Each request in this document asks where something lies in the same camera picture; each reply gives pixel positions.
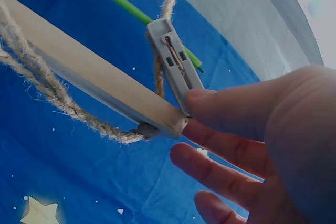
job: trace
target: green plastic rod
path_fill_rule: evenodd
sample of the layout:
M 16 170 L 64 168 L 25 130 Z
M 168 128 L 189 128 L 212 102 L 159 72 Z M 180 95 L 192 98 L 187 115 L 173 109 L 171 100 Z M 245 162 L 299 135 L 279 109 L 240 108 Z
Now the green plastic rod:
M 135 18 L 140 20 L 144 25 L 149 24 L 153 20 L 147 16 L 144 12 L 139 10 L 135 7 L 131 2 L 128 0 L 113 0 L 125 10 L 127 10 L 130 14 L 132 14 Z M 185 47 L 185 51 L 188 54 L 191 62 L 193 63 L 194 67 L 198 69 L 201 73 L 204 73 L 204 70 L 201 68 L 202 62 L 189 50 Z

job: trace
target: yellow star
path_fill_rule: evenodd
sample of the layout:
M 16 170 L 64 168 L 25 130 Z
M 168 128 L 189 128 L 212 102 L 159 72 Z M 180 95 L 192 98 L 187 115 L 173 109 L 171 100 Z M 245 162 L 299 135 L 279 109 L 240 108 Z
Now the yellow star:
M 29 197 L 29 212 L 21 220 L 25 224 L 59 224 L 56 219 L 57 204 L 42 205 Z

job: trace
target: wooden stick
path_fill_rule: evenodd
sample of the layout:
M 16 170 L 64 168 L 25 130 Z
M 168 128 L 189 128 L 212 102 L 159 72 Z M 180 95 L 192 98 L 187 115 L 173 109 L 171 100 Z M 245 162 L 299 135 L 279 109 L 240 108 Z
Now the wooden stick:
M 4 0 L 27 40 L 53 72 L 137 123 L 179 138 L 185 116 L 154 92 L 99 57 L 17 0 Z

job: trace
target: jute rope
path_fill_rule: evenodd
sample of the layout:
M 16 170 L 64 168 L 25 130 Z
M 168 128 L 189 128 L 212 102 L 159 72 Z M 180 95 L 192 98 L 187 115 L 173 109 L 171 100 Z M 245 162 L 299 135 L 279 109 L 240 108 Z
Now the jute rope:
M 175 0 L 166 0 L 162 17 L 171 18 Z M 4 2 L 0 2 L 0 62 L 10 66 L 19 75 L 35 85 L 48 102 L 62 110 L 75 120 L 86 123 L 92 129 L 99 131 L 101 136 L 108 136 L 121 143 L 129 144 L 140 140 L 150 140 L 158 134 L 158 129 L 146 124 L 139 124 L 137 129 L 122 132 L 117 127 L 101 122 L 99 119 L 83 110 L 68 95 L 65 87 L 55 77 L 43 58 L 35 53 L 29 45 L 19 26 L 11 18 Z M 161 63 L 155 56 L 155 88 L 156 93 L 163 97 L 163 73 Z
M 176 0 L 165 0 L 162 9 L 162 18 L 171 20 L 173 15 L 173 8 Z M 158 55 L 154 55 L 154 75 L 155 75 L 155 91 L 156 94 L 164 98 L 163 89 L 163 72 L 160 59 Z

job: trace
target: gray plastic clothespin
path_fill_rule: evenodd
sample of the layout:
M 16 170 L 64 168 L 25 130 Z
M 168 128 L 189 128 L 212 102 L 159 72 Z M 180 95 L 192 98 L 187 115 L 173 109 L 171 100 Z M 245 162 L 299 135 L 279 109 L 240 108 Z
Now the gray plastic clothespin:
M 190 89 L 203 89 L 199 76 L 186 54 L 172 23 L 159 18 L 147 25 L 146 37 L 160 57 L 164 73 L 181 111 L 188 117 L 186 95 Z

